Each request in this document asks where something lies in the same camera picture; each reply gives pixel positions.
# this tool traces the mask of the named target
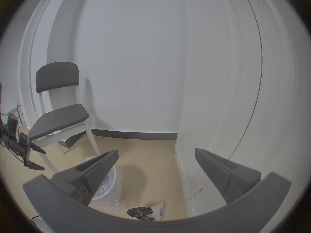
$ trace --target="chair leg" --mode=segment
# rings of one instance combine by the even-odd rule
[[[59,142],[56,143],[57,148],[59,149],[59,151],[61,152],[62,155],[65,154],[64,150],[62,149],[62,147],[60,146]]]
[[[56,167],[54,167],[52,162],[46,157],[44,153],[39,153],[39,155],[54,173],[58,173],[58,170],[56,169]]]
[[[96,154],[100,155],[101,153],[99,152],[98,146],[95,142],[94,136],[92,134],[92,131],[91,131],[91,128],[90,128],[90,125],[89,125],[89,122],[87,119],[84,121],[84,126],[85,126],[85,132],[87,133],[88,138],[91,141],[91,144],[93,145],[93,148],[94,148]]]
[[[89,142],[90,142],[90,143],[92,143],[92,142],[91,142],[91,138],[90,138],[90,136],[89,136],[89,134],[88,134],[87,130],[86,130],[85,132],[86,132],[86,136],[87,136],[87,138],[89,139]]]

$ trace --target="chair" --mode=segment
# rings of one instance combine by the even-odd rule
[[[37,120],[28,133],[28,139],[39,147],[44,148],[48,145],[56,143],[58,149],[62,154],[59,141],[67,139],[70,136],[86,132],[89,142],[92,144],[97,155],[100,155],[98,146],[93,137],[88,118],[89,114],[82,104],[73,104],[64,108],[60,108],[48,113],[45,113],[43,105],[42,92],[67,87],[75,86],[76,97],[79,102],[79,69],[78,66],[70,62],[55,62],[41,67],[36,73],[36,91],[39,94],[40,105],[43,115]],[[39,153],[41,158],[45,161],[54,173],[57,169],[46,157],[45,154]]]

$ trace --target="wooden floor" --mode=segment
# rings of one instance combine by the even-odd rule
[[[90,207],[105,213],[127,218],[128,209],[138,206],[153,206],[164,203],[162,220],[187,218],[184,195],[175,159],[174,140],[131,140],[95,136],[101,153],[118,150],[119,159],[116,166],[123,175],[124,207],[118,210],[103,210],[95,207],[96,201]],[[48,158],[59,170],[65,170],[95,156],[92,145],[83,135],[69,150],[62,155],[56,145],[44,148]],[[29,160],[46,167],[40,156],[32,151]],[[23,166],[8,150],[1,146],[1,174],[14,200],[28,218],[37,215],[27,199],[22,184],[39,174],[50,178],[53,173],[46,167],[44,171],[30,170]]]

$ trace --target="dark crumpled object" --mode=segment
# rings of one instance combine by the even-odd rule
[[[136,217],[141,221],[154,221],[154,218],[149,218],[148,215],[152,214],[151,207],[138,207],[127,210],[127,214]]]

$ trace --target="chair seat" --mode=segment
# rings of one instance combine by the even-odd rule
[[[57,130],[81,123],[89,116],[88,112],[80,103],[45,113],[29,131],[28,139],[38,139]]]

